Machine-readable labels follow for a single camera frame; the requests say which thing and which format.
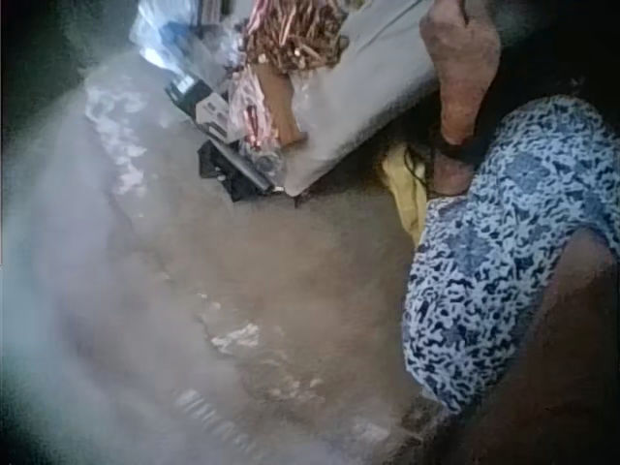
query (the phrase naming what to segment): blue and white patterned dress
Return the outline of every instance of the blue and white patterned dress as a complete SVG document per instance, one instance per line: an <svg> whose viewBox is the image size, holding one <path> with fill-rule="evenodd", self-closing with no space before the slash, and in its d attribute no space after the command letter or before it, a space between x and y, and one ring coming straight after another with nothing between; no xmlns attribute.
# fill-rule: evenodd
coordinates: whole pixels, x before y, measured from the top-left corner
<svg viewBox="0 0 620 465"><path fill-rule="evenodd" d="M620 139L557 96L504 118L467 195L432 201L403 317L407 370L453 412L496 383L578 228L620 258Z"/></svg>

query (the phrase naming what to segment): white debris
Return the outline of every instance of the white debris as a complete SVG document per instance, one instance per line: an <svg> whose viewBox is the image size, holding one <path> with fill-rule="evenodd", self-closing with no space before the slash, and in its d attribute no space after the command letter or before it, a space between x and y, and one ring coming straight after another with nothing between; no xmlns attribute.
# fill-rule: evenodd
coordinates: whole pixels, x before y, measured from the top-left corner
<svg viewBox="0 0 620 465"><path fill-rule="evenodd" d="M231 354L232 346L252 348L259 345L259 327L249 323L242 329L229 332L226 336L213 337L213 344L222 354Z"/></svg>
<svg viewBox="0 0 620 465"><path fill-rule="evenodd" d="M86 117L94 123L104 149L121 171L115 192L125 195L136 191L142 195L144 172L134 165L133 159L146 153L146 148L138 145L139 140L123 111L136 113L144 109L146 102L138 92L102 88L88 82L86 97Z"/></svg>

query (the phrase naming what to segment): clear plastic bag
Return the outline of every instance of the clear plastic bag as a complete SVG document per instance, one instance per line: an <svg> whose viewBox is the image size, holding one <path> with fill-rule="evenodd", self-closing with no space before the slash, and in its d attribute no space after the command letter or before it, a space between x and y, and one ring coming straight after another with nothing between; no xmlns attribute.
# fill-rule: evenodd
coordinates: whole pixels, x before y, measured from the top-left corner
<svg viewBox="0 0 620 465"><path fill-rule="evenodd" d="M152 64L180 73L180 57L166 43L162 29L169 23L196 24L197 0L139 0L138 15L130 32L130 40L139 46L140 54Z"/></svg>
<svg viewBox="0 0 620 465"><path fill-rule="evenodd" d="M248 66L241 73L237 73L232 79L229 101L229 130L234 134L247 136L253 139L253 144L259 146L261 151L271 151L279 147L277 135L273 131L273 121L266 105L261 85ZM246 110L252 108L256 116L253 125L247 121Z"/></svg>
<svg viewBox="0 0 620 465"><path fill-rule="evenodd" d="M192 73L221 91L227 70L241 62L238 21L198 26L197 15L197 0L140 0L130 39L147 61Z"/></svg>

